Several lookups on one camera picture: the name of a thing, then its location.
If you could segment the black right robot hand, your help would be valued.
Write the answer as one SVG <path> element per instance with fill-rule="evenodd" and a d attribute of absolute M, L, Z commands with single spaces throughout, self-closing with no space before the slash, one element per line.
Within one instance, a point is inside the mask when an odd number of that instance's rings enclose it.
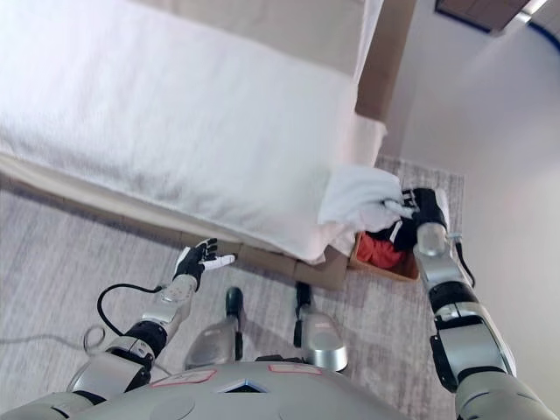
<path fill-rule="evenodd" d="M 405 221 L 411 221 L 414 228 L 426 223 L 437 223 L 448 228 L 447 201 L 445 192 L 441 189 L 405 189 L 399 200 L 385 199 L 382 204 Z"/>

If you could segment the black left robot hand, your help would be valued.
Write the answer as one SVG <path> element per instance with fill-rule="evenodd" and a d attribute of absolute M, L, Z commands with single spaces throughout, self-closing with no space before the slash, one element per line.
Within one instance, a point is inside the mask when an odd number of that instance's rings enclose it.
<path fill-rule="evenodd" d="M 235 254 L 218 255 L 218 240 L 208 238 L 192 248 L 183 249 L 176 261 L 173 277 L 188 275 L 199 282 L 205 271 L 217 270 L 235 261 Z"/>

